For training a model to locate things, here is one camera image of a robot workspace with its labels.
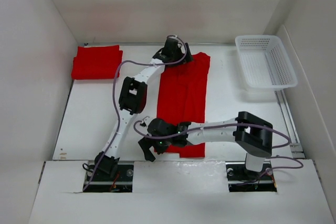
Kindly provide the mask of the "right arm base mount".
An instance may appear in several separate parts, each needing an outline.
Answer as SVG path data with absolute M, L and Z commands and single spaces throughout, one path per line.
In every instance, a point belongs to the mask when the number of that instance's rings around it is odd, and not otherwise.
M 261 172 L 247 170 L 244 162 L 226 162 L 225 165 L 230 193 L 277 192 L 274 176 L 263 175 L 271 168 L 270 161 L 263 164 Z

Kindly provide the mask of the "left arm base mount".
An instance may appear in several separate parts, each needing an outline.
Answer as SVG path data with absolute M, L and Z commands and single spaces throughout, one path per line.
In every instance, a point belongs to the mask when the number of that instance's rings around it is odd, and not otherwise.
M 112 177 L 97 170 L 93 175 L 94 163 L 83 163 L 86 171 L 84 193 L 131 193 L 133 191 L 134 163 L 121 162 Z

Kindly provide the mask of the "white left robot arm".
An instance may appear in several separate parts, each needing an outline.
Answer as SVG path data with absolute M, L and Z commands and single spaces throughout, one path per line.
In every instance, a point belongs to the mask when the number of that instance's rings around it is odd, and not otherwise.
M 159 49 L 150 62 L 142 63 L 133 60 L 122 61 L 115 72 L 119 73 L 126 63 L 143 66 L 138 74 L 123 79 L 119 98 L 116 99 L 116 81 L 112 84 L 112 104 L 117 122 L 102 151 L 94 159 L 93 174 L 100 171 L 114 178 L 118 170 L 121 150 L 129 129 L 146 106 L 148 84 L 161 76 L 166 67 L 175 67 L 192 61 L 189 45 L 178 36 L 169 35 L 164 46 Z

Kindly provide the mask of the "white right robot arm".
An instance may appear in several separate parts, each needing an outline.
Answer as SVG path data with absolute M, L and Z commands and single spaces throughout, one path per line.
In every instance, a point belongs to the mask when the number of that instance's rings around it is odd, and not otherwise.
M 231 142 L 246 152 L 245 169 L 260 173 L 264 161 L 272 155 L 273 125 L 249 112 L 241 111 L 236 118 L 214 123 L 181 122 L 177 125 L 160 118 L 145 118 L 137 123 L 147 134 L 138 141 L 145 160 L 155 161 L 170 146 L 185 148 L 208 142 Z

